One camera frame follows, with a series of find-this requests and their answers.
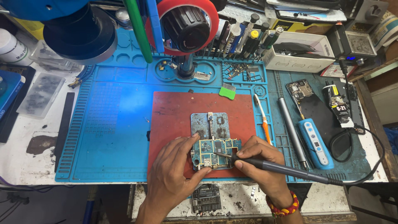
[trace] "clear plastic box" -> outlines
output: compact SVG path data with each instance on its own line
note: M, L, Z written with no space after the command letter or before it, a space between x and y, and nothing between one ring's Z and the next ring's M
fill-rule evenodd
M31 60L45 68L47 71L50 70L66 70L66 71L81 71L82 66L65 58L59 56L53 51L44 40L39 40L36 48L32 54L28 56Z
M64 83L63 77L40 73L18 107L17 113L44 118Z

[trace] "blue silicone repair mat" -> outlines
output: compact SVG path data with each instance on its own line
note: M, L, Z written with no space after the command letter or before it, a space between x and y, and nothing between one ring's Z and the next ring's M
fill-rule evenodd
M55 176L56 181L146 181L149 149L147 137L151 127L153 93L188 92L190 89L195 92L218 93L223 83L235 86L237 94L259 95L273 144L283 152L287 165L300 168L279 113L278 88L282 88L285 96L288 96L284 87L286 83L307 78L316 94L321 96L319 88L322 88L324 78L310 73L266 73L263 63L260 62L254 63L259 67L255 75L260 75L262 79L246 82L243 81L242 75L228 79L225 70L232 63L239 64L243 61L211 59L200 55L194 59L197 63L195 71L207 74L211 72L210 80L182 80L177 78L176 70L169 66L165 66L162 71L159 70L158 66L162 61L170 61L169 56L155 53L153 63L147 64L141 55L134 33L124 29L119 29L117 33L118 47L114 55L98 64L94 75L80 87ZM290 113L295 115L292 100L289 97L285 98ZM254 103L252 106L257 135L265 139L260 110ZM335 168L329 171L312 171L341 180L356 180L364 176L370 171L370 167L357 137L354 138L354 142L356 149L351 162L336 163ZM215 180L243 179L205 179ZM295 183L304 180L287 177L287 181Z

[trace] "human hand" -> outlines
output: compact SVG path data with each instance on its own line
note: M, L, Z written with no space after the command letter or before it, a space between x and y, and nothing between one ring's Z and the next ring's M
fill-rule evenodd
M161 223L212 171L209 167L200 169L191 179L186 179L183 175L187 153L199 139L198 133L192 137L178 137L160 150L147 177L148 193L140 206L137 224Z
M281 165L285 164L283 154L257 136L252 136L236 155L242 159L257 157ZM284 174L261 170L242 160L235 161L235 166L257 182L260 189L270 197L278 209L287 208L293 204Z

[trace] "red and yellow bracelet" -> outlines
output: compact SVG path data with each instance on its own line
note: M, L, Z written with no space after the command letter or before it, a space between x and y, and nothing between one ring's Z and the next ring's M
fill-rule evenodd
M283 208L281 210L277 209L272 204L271 199L268 197L268 195L265 197L267 204L268 204L269 208L271 209L272 216L274 216L275 218L287 216L289 214L293 214L296 210L298 210L299 200L297 199L297 196L294 194L294 192L290 191L290 193L293 196L293 204L290 207Z

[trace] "red tape roll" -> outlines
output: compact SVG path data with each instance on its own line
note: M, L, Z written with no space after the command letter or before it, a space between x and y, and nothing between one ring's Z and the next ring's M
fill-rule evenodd
M166 14L168 11L180 6L194 6L203 10L210 18L210 34L209 38L207 39L206 43L203 46L208 45L217 33L217 29L219 27L219 15L213 3L211 3L209 0L162 0L157 6L158 6L159 18L162 18L162 16ZM145 23L145 31L149 43L152 45L152 47L155 47L155 41L153 40L152 28L150 26L149 18L147 18ZM183 55L189 55L193 52L184 53L177 49L164 46L164 53L167 55L183 56Z

